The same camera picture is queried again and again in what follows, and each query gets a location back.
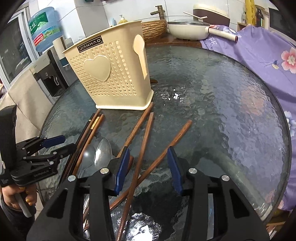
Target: beige plastic utensil holder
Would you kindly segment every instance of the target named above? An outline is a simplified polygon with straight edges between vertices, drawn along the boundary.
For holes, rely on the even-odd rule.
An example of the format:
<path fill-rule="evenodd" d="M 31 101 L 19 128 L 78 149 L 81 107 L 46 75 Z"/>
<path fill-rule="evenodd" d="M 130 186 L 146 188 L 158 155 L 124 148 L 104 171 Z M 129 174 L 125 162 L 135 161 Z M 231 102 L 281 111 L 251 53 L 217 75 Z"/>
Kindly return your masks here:
<path fill-rule="evenodd" d="M 63 53 L 97 108 L 144 110 L 150 104 L 141 21 L 100 31 Z"/>

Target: white pot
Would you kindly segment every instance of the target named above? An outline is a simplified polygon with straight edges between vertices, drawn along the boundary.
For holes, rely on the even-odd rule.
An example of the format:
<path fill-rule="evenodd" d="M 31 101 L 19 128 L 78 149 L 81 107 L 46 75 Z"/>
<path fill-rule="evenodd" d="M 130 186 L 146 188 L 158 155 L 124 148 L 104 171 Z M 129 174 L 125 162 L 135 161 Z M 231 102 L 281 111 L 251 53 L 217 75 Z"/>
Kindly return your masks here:
<path fill-rule="evenodd" d="M 168 22 L 170 33 L 178 39 L 203 40 L 209 34 L 218 35 L 237 42 L 238 37 L 234 34 L 210 28 L 208 23 L 196 20 L 175 20 Z"/>
<path fill-rule="evenodd" d="M 187 25 L 187 24 L 169 24 L 170 33 L 178 39 L 202 40 L 209 36 L 209 32 L 205 31 L 206 26 Z"/>

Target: wooden chopstick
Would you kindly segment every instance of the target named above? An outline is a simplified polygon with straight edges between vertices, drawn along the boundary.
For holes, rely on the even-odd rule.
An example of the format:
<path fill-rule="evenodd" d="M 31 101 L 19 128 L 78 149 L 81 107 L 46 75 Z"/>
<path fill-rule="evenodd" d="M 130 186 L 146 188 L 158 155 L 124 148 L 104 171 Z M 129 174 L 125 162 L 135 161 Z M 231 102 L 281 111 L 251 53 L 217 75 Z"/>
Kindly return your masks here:
<path fill-rule="evenodd" d="M 163 158 L 165 157 L 167 150 L 170 146 L 175 146 L 181 138 L 188 131 L 190 126 L 192 125 L 192 120 L 188 120 L 187 123 L 183 126 L 183 128 L 179 131 L 179 133 L 175 136 L 172 142 L 167 146 L 167 148 L 161 153 L 161 155 L 150 165 L 150 167 L 138 178 L 137 186 L 140 185 L 141 182 L 145 180 L 146 177 L 161 163 Z M 110 204 L 110 210 L 113 210 L 117 207 L 128 195 L 129 189 L 126 190 L 123 194 L 121 194 L 113 203 Z"/>
<path fill-rule="evenodd" d="M 101 109 L 98 109 L 96 111 L 96 113 L 94 115 L 92 115 L 92 118 L 88 121 L 88 126 L 87 127 L 84 127 L 81 135 L 79 136 L 78 138 L 78 143 L 76 145 L 76 151 L 74 152 L 74 154 L 72 154 L 71 156 L 69 156 L 69 159 L 67 161 L 67 165 L 66 165 L 66 168 L 65 170 L 63 171 L 63 174 L 62 174 L 62 177 L 60 179 L 60 182 L 59 184 L 64 180 L 66 179 L 66 177 L 70 174 L 70 171 L 71 171 L 71 168 L 72 168 L 72 165 L 74 163 L 74 160 L 76 159 L 77 155 L 80 154 L 79 150 L 81 149 L 81 144 L 85 141 L 85 138 L 87 138 L 87 133 L 88 131 L 90 130 L 90 128 L 92 127 L 94 121 L 96 120 L 96 118 L 98 117 L 98 115 L 100 114 L 100 111 Z"/>
<path fill-rule="evenodd" d="M 129 188 L 128 197 L 127 197 L 126 204 L 125 204 L 124 210 L 123 210 L 123 214 L 122 214 L 122 217 L 121 217 L 121 220 L 120 220 L 120 225 L 119 225 L 117 238 L 116 238 L 117 241 L 121 240 L 123 230 L 124 230 L 124 227 L 125 227 L 125 224 L 126 224 L 126 220 L 127 220 L 127 217 L 128 217 L 128 213 L 129 213 L 129 210 L 130 210 L 130 206 L 131 206 L 131 203 L 133 201 L 133 194 L 134 194 L 135 189 L 137 187 L 137 181 L 138 181 L 138 177 L 139 177 L 139 174 L 140 174 L 140 171 L 141 171 L 142 161 L 143 161 L 143 157 L 144 157 L 144 154 L 145 154 L 149 134 L 150 134 L 150 131 L 151 131 L 151 128 L 152 128 L 153 119 L 154 119 L 154 113 L 151 112 L 150 116 L 149 116 L 148 123 L 147 123 L 145 135 L 144 135 L 144 138 L 143 138 L 143 141 L 142 141 L 142 146 L 141 146 L 138 161 L 137 161 L 137 164 L 136 164 L 135 173 L 134 173 L 133 179 L 131 181 L 131 186 Z"/>
<path fill-rule="evenodd" d="M 130 155 L 130 159 L 129 159 L 129 162 L 128 162 L 128 169 L 126 171 L 126 174 L 129 173 L 129 171 L 131 170 L 131 166 L 133 165 L 133 156 Z"/>
<path fill-rule="evenodd" d="M 80 142 L 80 140 L 81 140 L 83 134 L 86 132 L 87 127 L 90 125 L 90 122 L 91 122 L 92 118 L 94 117 L 94 115 L 95 115 L 95 113 L 93 113 L 93 114 L 91 115 L 91 117 L 90 117 L 89 120 L 87 121 L 85 127 L 83 128 L 82 132 L 80 133 L 80 135 L 79 135 L 79 137 L 78 137 L 78 139 L 77 139 L 77 141 L 76 141 L 76 143 L 75 143 L 76 148 L 77 148 L 78 143 Z M 65 168 L 64 168 L 63 173 L 62 173 L 62 175 L 61 175 L 61 178 L 60 178 L 60 180 L 59 180 L 59 184 L 58 184 L 58 186 L 60 186 L 61 183 L 62 183 L 62 182 L 66 179 L 66 177 L 69 175 L 70 169 L 71 169 L 71 167 L 72 167 L 72 165 L 73 165 L 73 162 L 74 162 L 74 158 L 72 158 L 73 155 L 74 155 L 74 153 L 72 153 L 72 154 L 68 157 L 68 160 L 67 160 L 67 162 L 66 162 Z"/>
<path fill-rule="evenodd" d="M 140 129 L 141 125 L 143 124 L 143 122 L 145 121 L 145 119 L 147 118 L 148 114 L 151 112 L 151 109 L 153 108 L 154 106 L 154 103 L 151 102 L 149 104 L 149 106 L 147 107 L 147 109 L 144 111 L 144 113 L 142 114 L 141 118 L 138 120 L 137 124 L 135 125 L 134 129 L 132 130 L 132 132 L 130 133 L 130 135 L 128 136 L 128 138 L 126 139 L 122 149 L 120 150 L 120 152 L 118 153 L 117 157 L 116 158 L 119 158 L 122 154 L 122 151 L 124 149 L 124 147 L 128 147 L 131 142 L 133 141 L 135 135 L 137 134 L 138 130 Z M 129 173 L 130 169 L 131 169 L 131 166 L 133 165 L 133 156 L 130 156 L 130 160 L 129 160 L 129 163 L 128 163 L 128 170 L 127 170 L 127 173 Z M 85 221 L 87 215 L 89 213 L 89 206 L 86 207 L 85 209 L 85 212 L 83 214 L 83 221 Z"/>
<path fill-rule="evenodd" d="M 87 126 L 87 128 L 86 128 L 85 131 L 84 131 L 84 133 L 82 134 L 82 137 L 81 137 L 81 138 L 79 137 L 80 140 L 79 140 L 79 142 L 78 142 L 78 144 L 77 144 L 77 146 L 76 146 L 76 151 L 74 152 L 74 154 L 73 154 L 72 156 L 69 157 L 69 158 L 70 158 L 70 161 L 69 161 L 69 163 L 68 163 L 68 165 L 67 165 L 67 167 L 66 167 L 66 171 L 64 172 L 64 175 L 62 176 L 61 179 L 64 180 L 64 179 L 70 174 L 70 170 L 71 170 L 71 167 L 72 167 L 72 165 L 73 165 L 73 162 L 74 162 L 74 160 L 77 158 L 77 155 L 80 154 L 79 150 L 81 150 L 81 145 L 82 145 L 82 143 L 85 141 L 85 138 L 88 137 L 88 136 L 87 136 L 87 133 L 89 132 L 90 128 L 92 127 L 92 125 L 94 124 L 94 122 L 95 122 L 95 120 L 97 119 L 98 115 L 100 114 L 100 111 L 101 111 L 101 109 L 98 109 L 98 110 L 96 111 L 96 113 L 94 114 L 94 116 L 93 116 L 92 119 L 90 120 L 89 125 Z"/>
<path fill-rule="evenodd" d="M 95 122 L 91 126 L 91 130 L 92 130 L 91 131 L 91 134 L 90 134 L 89 138 L 87 139 L 87 141 L 86 141 L 86 143 L 85 143 L 85 145 L 84 145 L 84 147 L 83 147 L 83 149 L 82 149 L 82 151 L 81 151 L 81 153 L 79 155 L 79 158 L 77 160 L 77 163 L 75 165 L 75 168 L 74 168 L 74 171 L 73 171 L 72 175 L 77 175 L 78 169 L 79 169 L 80 164 L 82 162 L 83 153 L 85 152 L 87 146 L 91 143 L 94 135 L 96 134 L 96 131 L 97 131 L 98 127 L 100 126 L 100 124 L 104 120 L 104 117 L 105 117 L 105 115 L 104 114 L 101 114 L 101 116 L 100 117 L 97 117 L 96 120 L 95 120 Z"/>
<path fill-rule="evenodd" d="M 141 125 L 144 123 L 144 121 L 146 120 L 146 117 L 151 112 L 151 109 L 153 108 L 153 106 L 154 106 L 154 103 L 151 102 L 150 105 L 147 107 L 147 109 L 144 111 L 144 113 L 142 114 L 141 118 L 138 120 L 137 124 L 135 125 L 134 129 L 132 130 L 131 134 L 126 139 L 126 141 L 125 141 L 122 149 L 120 150 L 120 152 L 117 155 L 117 158 L 121 156 L 121 153 L 123 151 L 123 148 L 125 146 L 128 147 L 131 144 L 131 142 L 133 141 L 135 135 L 137 134 L 138 130 L 140 129 Z"/>

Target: woven basket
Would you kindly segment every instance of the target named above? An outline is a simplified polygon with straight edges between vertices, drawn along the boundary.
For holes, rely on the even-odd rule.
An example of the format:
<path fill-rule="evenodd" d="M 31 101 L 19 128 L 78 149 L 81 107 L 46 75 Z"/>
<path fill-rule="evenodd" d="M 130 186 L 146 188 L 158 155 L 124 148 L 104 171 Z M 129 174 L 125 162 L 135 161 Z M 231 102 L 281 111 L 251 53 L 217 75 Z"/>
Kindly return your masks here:
<path fill-rule="evenodd" d="M 167 22 L 165 19 L 150 22 L 142 22 L 143 36 L 145 41 L 153 40 L 166 32 Z"/>

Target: blue water bottle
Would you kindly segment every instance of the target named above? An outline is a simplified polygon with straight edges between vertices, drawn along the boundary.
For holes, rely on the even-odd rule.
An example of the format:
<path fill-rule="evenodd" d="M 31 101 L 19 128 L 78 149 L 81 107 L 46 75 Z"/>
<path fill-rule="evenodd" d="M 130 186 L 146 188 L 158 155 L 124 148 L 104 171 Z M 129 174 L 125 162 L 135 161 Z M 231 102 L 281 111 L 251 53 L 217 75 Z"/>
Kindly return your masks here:
<path fill-rule="evenodd" d="M 52 46 L 52 41 L 62 36 L 53 7 L 40 10 L 28 24 L 37 52 L 45 51 Z"/>

